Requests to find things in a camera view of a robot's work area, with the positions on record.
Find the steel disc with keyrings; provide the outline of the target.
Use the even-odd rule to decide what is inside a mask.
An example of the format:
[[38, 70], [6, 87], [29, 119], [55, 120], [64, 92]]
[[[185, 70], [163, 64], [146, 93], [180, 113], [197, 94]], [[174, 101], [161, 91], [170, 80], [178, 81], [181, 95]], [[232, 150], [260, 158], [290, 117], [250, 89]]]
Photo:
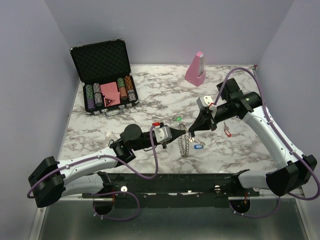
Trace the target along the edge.
[[189, 149], [190, 149], [190, 134], [187, 130], [187, 127], [183, 123], [179, 123], [178, 129], [185, 131], [183, 135], [178, 137], [178, 146], [179, 146], [180, 156], [182, 158], [187, 158], [189, 156]]

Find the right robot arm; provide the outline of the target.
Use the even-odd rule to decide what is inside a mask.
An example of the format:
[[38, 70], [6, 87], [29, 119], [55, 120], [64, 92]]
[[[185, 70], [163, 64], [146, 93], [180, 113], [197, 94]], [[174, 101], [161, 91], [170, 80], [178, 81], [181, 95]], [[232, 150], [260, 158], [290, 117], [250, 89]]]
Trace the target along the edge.
[[273, 129], [277, 124], [269, 110], [263, 108], [259, 94], [243, 93], [234, 78], [228, 79], [226, 84], [218, 84], [217, 88], [223, 88], [221, 98], [226, 102], [215, 106], [211, 96], [199, 97], [196, 101], [199, 114], [188, 129], [190, 135], [193, 137], [196, 131], [214, 131], [218, 123], [237, 117], [259, 137], [276, 166], [276, 170], [271, 172], [241, 171], [230, 183], [230, 191], [241, 196], [250, 188], [260, 188], [282, 197], [306, 184], [311, 178], [311, 171], [317, 166], [316, 158], [305, 155], [282, 130]]

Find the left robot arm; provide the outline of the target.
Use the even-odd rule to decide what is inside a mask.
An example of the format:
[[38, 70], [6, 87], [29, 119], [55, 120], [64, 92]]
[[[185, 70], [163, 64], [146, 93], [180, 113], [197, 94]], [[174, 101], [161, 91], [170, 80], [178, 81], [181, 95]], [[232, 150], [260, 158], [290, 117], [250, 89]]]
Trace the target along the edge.
[[120, 138], [106, 148], [95, 153], [67, 160], [46, 157], [28, 177], [30, 190], [28, 199], [34, 199], [38, 208], [50, 206], [63, 195], [77, 194], [74, 181], [105, 169], [126, 166], [132, 172], [147, 179], [128, 163], [135, 159], [135, 151], [156, 146], [166, 147], [186, 130], [171, 128], [163, 123], [154, 123], [148, 132], [143, 132], [137, 124], [128, 125]]

